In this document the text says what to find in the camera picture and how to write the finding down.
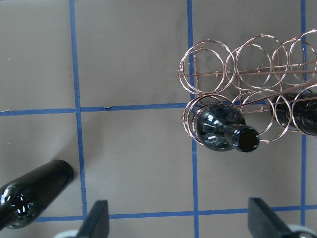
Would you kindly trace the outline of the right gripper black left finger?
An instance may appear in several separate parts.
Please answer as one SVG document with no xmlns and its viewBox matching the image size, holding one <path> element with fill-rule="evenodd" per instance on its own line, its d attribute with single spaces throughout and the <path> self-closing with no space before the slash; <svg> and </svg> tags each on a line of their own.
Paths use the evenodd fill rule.
<svg viewBox="0 0 317 238">
<path fill-rule="evenodd" d="M 94 203 L 89 214 L 76 234 L 76 238 L 107 238 L 109 235 L 109 214 L 107 200 Z"/>
</svg>

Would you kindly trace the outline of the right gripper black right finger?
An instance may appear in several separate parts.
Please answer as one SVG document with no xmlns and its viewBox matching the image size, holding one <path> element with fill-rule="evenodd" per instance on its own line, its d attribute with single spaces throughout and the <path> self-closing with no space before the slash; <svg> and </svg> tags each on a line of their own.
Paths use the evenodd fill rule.
<svg viewBox="0 0 317 238">
<path fill-rule="evenodd" d="M 248 229 L 253 238 L 290 238 L 292 231 L 261 199 L 248 199 Z"/>
</svg>

